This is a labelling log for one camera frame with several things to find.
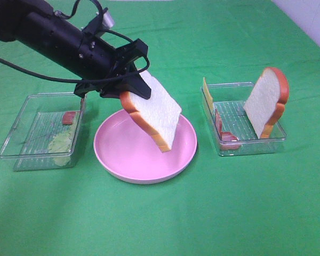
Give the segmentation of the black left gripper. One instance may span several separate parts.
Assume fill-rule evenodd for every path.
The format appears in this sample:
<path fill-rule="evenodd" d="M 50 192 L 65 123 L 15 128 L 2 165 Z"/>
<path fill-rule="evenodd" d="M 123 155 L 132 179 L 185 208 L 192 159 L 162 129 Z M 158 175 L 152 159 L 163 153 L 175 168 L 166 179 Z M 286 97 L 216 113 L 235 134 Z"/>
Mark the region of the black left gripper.
<path fill-rule="evenodd" d="M 102 98 L 119 99 L 121 93 L 132 92 L 148 100 L 151 88 L 140 75 L 149 66 L 147 52 L 148 46 L 140 39 L 118 48 L 99 38 L 83 40 L 80 53 L 84 74 L 74 94 L 84 97 L 96 91 Z"/>

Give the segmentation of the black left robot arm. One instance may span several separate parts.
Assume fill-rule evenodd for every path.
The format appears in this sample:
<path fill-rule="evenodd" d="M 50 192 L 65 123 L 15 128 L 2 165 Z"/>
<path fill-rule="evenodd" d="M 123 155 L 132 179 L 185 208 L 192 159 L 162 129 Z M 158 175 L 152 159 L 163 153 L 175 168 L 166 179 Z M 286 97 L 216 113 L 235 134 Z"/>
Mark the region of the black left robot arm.
<path fill-rule="evenodd" d="M 114 20 L 94 4 L 98 14 L 78 29 L 46 1 L 0 1 L 0 41 L 19 41 L 76 74 L 74 93 L 81 98 L 90 91 L 103 98 L 129 91 L 149 99 L 151 89 L 134 64 L 147 57 L 148 46 L 140 39 L 117 48 L 105 42 L 101 37 L 111 32 Z"/>

